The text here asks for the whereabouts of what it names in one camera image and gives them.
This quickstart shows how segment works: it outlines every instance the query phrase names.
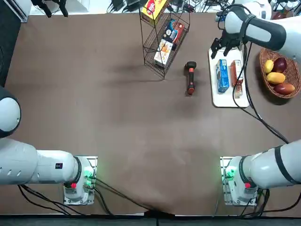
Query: blue carton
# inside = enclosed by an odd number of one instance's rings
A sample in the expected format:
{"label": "blue carton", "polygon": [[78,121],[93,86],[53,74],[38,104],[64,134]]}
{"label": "blue carton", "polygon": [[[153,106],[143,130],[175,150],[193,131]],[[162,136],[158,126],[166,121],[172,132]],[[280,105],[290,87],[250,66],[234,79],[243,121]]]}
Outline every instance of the blue carton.
{"label": "blue carton", "polygon": [[217,89],[220,93],[226,92],[229,88],[229,77],[226,60],[219,60],[216,65]]}

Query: cardboard box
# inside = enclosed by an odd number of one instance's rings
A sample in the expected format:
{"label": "cardboard box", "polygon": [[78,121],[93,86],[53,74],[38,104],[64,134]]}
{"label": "cardboard box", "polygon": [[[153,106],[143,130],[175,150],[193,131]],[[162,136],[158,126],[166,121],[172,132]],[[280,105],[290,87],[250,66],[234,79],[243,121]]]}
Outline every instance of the cardboard box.
{"label": "cardboard box", "polygon": [[216,65],[217,89],[220,93],[229,88],[229,76],[226,60],[219,60]]}
{"label": "cardboard box", "polygon": [[166,26],[163,39],[173,44],[173,50],[175,50],[183,30],[184,25],[177,22],[175,19],[171,19]]}
{"label": "cardboard box", "polygon": [[148,0],[142,8],[141,16],[151,25],[156,25],[166,7],[169,0]]}
{"label": "cardboard box", "polygon": [[161,67],[166,66],[172,47],[173,47],[172,43],[162,39],[158,47],[158,52],[156,52],[155,54],[154,63]]}

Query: brown mat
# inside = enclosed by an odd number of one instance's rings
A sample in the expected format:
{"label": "brown mat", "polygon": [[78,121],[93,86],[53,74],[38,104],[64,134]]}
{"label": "brown mat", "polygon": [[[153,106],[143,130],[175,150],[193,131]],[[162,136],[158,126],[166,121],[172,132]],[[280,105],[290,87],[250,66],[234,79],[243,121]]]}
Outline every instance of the brown mat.
{"label": "brown mat", "polygon": [[[220,36],[214,14],[193,14],[190,32],[160,81],[143,66],[138,14],[31,16],[21,26],[6,85],[23,111],[12,137],[37,149],[98,155],[98,176],[135,200],[173,214],[211,215],[222,192],[219,157],[282,144],[244,112],[213,106],[208,49]],[[263,96],[255,70],[259,51],[254,46],[247,69],[254,104],[267,122],[297,140],[301,100],[277,106]],[[198,64],[192,97],[185,96],[183,75],[189,60]],[[33,187],[62,200],[61,185]],[[16,186],[0,188],[0,213],[49,213],[27,203]],[[299,190],[271,189],[267,209],[291,205]],[[104,196],[113,213],[143,211]],[[218,214],[242,211],[221,203]],[[273,216],[301,217],[300,208]],[[103,213],[99,203],[78,209]]]}

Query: wicker basket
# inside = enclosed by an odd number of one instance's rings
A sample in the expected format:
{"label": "wicker basket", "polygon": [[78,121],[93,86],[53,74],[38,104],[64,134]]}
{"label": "wicker basket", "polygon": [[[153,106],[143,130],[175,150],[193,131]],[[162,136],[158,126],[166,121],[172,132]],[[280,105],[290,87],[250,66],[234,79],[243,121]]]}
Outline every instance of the wicker basket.
{"label": "wicker basket", "polygon": [[[267,75],[264,72],[264,64],[267,60],[275,61],[276,59],[278,59],[280,57],[283,57],[286,59],[287,67],[286,67],[286,70],[283,72],[283,74],[285,75],[285,82],[292,84],[296,88],[294,90],[294,92],[292,92],[289,95],[281,95],[281,94],[277,93],[274,90],[274,86],[269,84],[269,82],[267,81]],[[298,69],[297,63],[295,61],[288,59],[279,53],[275,53],[270,50],[267,50],[266,48],[263,48],[260,51],[259,61],[260,61],[261,75],[263,77],[264,83],[265,83],[266,87],[268,88],[268,90],[272,94],[274,94],[275,96],[280,97],[280,98],[288,99],[288,98],[292,98],[292,97],[296,96],[300,92],[301,79],[300,79],[299,69]]]}

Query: yellow mango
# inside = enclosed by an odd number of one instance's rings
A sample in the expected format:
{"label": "yellow mango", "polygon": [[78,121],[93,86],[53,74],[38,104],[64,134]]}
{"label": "yellow mango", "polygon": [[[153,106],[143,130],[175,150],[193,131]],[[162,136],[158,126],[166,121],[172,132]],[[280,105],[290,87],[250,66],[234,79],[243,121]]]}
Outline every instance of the yellow mango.
{"label": "yellow mango", "polygon": [[271,72],[267,76],[269,83],[277,85],[285,81],[285,75],[278,72]]}
{"label": "yellow mango", "polygon": [[266,74],[270,73],[273,70],[274,62],[272,60],[267,60],[264,64],[264,72]]}

